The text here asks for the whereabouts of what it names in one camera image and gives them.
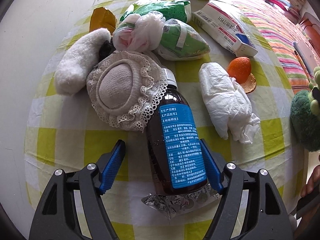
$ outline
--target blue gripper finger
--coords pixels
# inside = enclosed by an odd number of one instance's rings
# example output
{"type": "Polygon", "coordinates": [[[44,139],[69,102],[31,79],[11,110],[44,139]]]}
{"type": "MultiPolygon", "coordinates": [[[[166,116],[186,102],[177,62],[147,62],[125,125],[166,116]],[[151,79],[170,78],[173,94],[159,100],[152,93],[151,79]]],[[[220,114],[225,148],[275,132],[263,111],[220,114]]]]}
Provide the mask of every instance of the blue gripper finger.
{"type": "Polygon", "coordinates": [[[101,173],[101,184],[99,191],[102,195],[105,194],[107,190],[111,189],[111,186],[116,178],[118,170],[125,156],[125,142],[118,140],[110,154],[112,154],[110,160],[101,173]]]}
{"type": "Polygon", "coordinates": [[[205,172],[207,174],[207,178],[210,182],[210,185],[213,189],[215,189],[219,194],[223,191],[222,185],[222,174],[213,160],[209,149],[207,148],[206,144],[200,140],[202,156],[204,160],[204,167],[205,172]]]}

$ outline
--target blue label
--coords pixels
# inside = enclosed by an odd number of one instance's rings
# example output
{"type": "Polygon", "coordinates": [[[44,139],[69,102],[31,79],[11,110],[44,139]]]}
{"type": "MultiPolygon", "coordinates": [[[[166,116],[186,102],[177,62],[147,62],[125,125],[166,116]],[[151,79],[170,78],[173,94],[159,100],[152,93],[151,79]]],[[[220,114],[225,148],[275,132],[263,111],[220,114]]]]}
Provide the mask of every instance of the blue label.
{"type": "Polygon", "coordinates": [[[160,106],[161,124],[173,188],[207,179],[195,121],[189,106],[160,106]]]}

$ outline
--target brown glass bottle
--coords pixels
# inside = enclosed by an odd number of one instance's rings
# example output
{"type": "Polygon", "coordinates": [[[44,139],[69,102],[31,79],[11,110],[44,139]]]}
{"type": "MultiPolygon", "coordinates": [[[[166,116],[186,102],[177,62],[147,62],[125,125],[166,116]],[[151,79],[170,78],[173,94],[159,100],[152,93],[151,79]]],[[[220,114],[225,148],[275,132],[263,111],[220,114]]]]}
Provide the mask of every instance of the brown glass bottle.
{"type": "Polygon", "coordinates": [[[152,177],[157,194],[187,194],[207,178],[190,107],[173,73],[165,71],[168,88],[146,127],[152,177]]]}

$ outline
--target white plastic bag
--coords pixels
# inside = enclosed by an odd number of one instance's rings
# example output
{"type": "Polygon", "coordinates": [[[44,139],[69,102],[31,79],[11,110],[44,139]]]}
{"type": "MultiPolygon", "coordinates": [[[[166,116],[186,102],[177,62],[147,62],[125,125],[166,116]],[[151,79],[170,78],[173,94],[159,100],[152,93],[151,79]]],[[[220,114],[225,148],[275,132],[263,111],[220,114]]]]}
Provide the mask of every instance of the white plastic bag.
{"type": "Polygon", "coordinates": [[[117,50],[155,50],[167,60],[194,60],[210,51],[205,40],[188,24],[177,19],[165,21],[162,13],[130,14],[113,32],[117,50]]]}
{"type": "Polygon", "coordinates": [[[117,50],[144,52],[158,47],[165,18],[157,11],[146,15],[130,14],[113,32],[113,46],[117,50]]]}
{"type": "Polygon", "coordinates": [[[211,62],[201,66],[199,80],[204,104],[219,136],[228,139],[229,127],[234,141],[252,144],[260,119],[252,113],[251,102],[236,79],[211,62]]]}

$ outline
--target white wall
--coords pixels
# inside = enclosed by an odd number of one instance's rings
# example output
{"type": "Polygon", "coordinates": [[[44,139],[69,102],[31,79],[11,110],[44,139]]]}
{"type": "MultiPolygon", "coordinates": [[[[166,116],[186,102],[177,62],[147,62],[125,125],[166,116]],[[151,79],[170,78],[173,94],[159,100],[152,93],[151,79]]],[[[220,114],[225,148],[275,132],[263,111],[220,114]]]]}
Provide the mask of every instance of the white wall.
{"type": "Polygon", "coordinates": [[[318,16],[316,15],[315,11],[313,10],[313,8],[311,7],[311,5],[309,4],[308,1],[306,1],[306,3],[304,4],[304,6],[302,7],[300,13],[301,13],[301,18],[303,17],[303,15],[308,12],[311,15],[313,15],[314,17],[316,17],[318,20],[318,16]]]}
{"type": "Polygon", "coordinates": [[[31,100],[54,51],[93,1],[14,0],[0,22],[0,202],[26,238],[34,214],[23,153],[31,100]]]}

